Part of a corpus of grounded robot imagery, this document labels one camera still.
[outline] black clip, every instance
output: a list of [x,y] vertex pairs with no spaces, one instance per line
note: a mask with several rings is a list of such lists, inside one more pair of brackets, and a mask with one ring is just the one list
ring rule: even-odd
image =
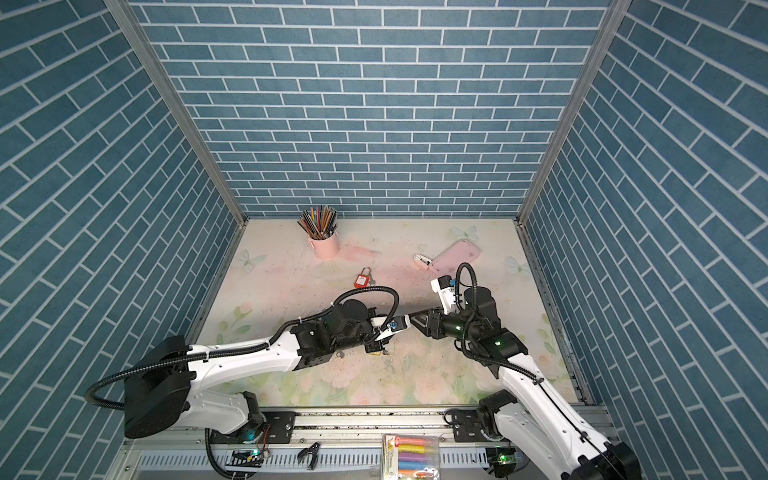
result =
[[312,446],[306,447],[304,450],[302,450],[298,454],[299,463],[301,463],[302,460],[304,460],[304,457],[306,457],[307,455],[311,455],[312,460],[310,460],[310,464],[306,467],[306,469],[314,470],[315,465],[317,465],[317,452],[319,450],[320,450],[320,444],[318,442],[314,442]]

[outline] red padlock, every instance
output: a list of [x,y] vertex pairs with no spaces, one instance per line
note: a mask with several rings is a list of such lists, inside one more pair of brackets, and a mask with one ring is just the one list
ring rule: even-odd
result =
[[360,275],[357,276],[355,279],[355,288],[363,288],[364,286],[368,286],[368,284],[371,281],[371,268],[367,266],[366,268],[362,269],[362,272],[360,272]]

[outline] purple highlighter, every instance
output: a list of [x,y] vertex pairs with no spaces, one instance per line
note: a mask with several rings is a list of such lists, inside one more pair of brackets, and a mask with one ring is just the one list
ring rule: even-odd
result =
[[425,463],[426,457],[420,453],[400,452],[397,455],[399,462],[419,462]]

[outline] plastic packaging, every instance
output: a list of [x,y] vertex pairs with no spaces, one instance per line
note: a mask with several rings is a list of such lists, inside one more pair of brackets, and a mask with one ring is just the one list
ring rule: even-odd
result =
[[439,480],[439,439],[384,435],[382,480]]

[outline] pink phone case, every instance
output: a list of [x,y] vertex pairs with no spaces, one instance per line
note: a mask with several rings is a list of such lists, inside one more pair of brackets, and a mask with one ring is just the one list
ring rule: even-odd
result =
[[462,263],[472,263],[480,256],[480,249],[469,240],[459,240],[440,253],[427,269],[435,278],[443,275],[456,275],[456,269]]

